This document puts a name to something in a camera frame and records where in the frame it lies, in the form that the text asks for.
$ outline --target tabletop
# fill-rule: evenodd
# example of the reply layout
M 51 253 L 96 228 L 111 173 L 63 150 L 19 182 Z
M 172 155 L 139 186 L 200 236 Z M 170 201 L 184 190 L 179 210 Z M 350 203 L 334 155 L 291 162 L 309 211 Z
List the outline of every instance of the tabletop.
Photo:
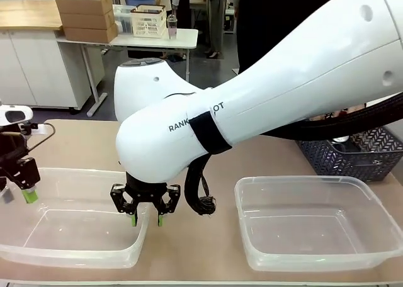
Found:
M 58 42 L 63 43 L 85 43 L 89 45 L 121 46 L 121 47 L 143 47 L 143 48 L 171 48 L 171 49 L 194 49 L 197 46 L 198 30 L 178 29 L 176 39 L 169 38 L 146 38 L 133 37 L 133 35 L 119 34 L 110 43 L 87 43 L 67 40 L 59 37 Z
M 0 1 L 0 30 L 61 30 L 54 0 Z
M 122 171 L 115 150 L 119 127 L 112 121 L 50 120 L 56 134 L 31 156 L 40 167 Z M 30 145 L 41 136 L 32 137 Z M 374 269 L 331 273 L 253 271 L 239 231 L 234 186 L 242 177 L 312 175 L 295 142 L 258 136 L 213 156 L 204 171 L 217 211 L 201 217 L 181 198 L 174 214 L 157 226 L 151 213 L 138 263 L 130 269 L 68 269 L 17 264 L 0 259 L 0 278 L 36 284 L 377 284 L 403 281 L 403 257 Z M 184 183 L 184 173 L 172 183 Z M 403 227 L 403 188 L 392 175 L 372 190 Z

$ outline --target cardboard box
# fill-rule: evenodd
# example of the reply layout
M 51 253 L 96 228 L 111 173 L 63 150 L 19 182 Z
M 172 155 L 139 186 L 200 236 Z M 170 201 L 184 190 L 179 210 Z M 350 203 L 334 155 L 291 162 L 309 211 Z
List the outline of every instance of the cardboard box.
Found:
M 107 30 L 115 23 L 113 10 L 104 15 L 61 13 L 64 28 L 84 28 Z
M 107 30 L 63 28 L 66 39 L 75 42 L 109 43 L 118 36 L 118 27 L 113 24 Z
M 112 0 L 56 0 L 59 13 L 104 15 L 113 10 Z

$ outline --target white folding table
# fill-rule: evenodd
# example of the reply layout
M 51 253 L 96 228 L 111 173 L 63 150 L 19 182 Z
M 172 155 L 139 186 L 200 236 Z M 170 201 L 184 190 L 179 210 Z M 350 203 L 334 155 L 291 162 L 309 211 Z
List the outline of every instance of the white folding table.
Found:
M 190 75 L 190 50 L 197 46 L 198 30 L 194 29 L 178 29 L 176 39 L 169 38 L 142 38 L 133 37 L 132 35 L 118 35 L 110 43 L 88 43 L 76 42 L 67 40 L 65 37 L 57 39 L 60 43 L 75 43 L 80 45 L 82 57 L 86 64 L 87 75 L 91 90 L 95 99 L 95 104 L 87 112 L 88 117 L 92 117 L 96 110 L 101 106 L 102 102 L 108 96 L 108 93 L 102 93 L 100 96 L 96 90 L 96 84 L 93 79 L 93 73 L 89 66 L 89 57 L 87 47 L 107 48 L 111 50 L 119 50 L 124 48 L 126 50 L 140 50 L 140 51 L 154 51 L 154 52 L 186 52 L 186 75 L 185 79 L 189 82 Z

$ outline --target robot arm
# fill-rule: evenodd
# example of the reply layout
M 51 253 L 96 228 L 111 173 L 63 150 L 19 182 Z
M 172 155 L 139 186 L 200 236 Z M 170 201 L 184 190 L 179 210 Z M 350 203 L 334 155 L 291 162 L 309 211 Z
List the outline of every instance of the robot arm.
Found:
M 117 91 L 116 115 L 124 120 L 116 137 L 122 166 L 142 183 L 166 183 L 194 160 L 245 139 L 401 92 L 399 3 L 332 0 L 254 66 L 214 89 L 196 90 L 164 62 L 132 67 L 143 83 L 126 87 L 126 99 L 146 103 L 122 111 L 123 92 Z M 124 69 L 116 72 L 116 88 L 127 82 L 120 78 Z M 164 89 L 162 95 L 155 85 Z

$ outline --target dark gray basket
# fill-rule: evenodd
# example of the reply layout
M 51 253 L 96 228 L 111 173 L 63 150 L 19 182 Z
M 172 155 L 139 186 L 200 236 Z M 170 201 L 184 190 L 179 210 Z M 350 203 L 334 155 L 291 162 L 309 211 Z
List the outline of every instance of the dark gray basket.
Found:
M 386 128 L 350 137 L 357 152 L 342 152 L 328 140 L 297 141 L 320 176 L 350 176 L 361 181 L 381 181 L 403 157 L 403 143 Z

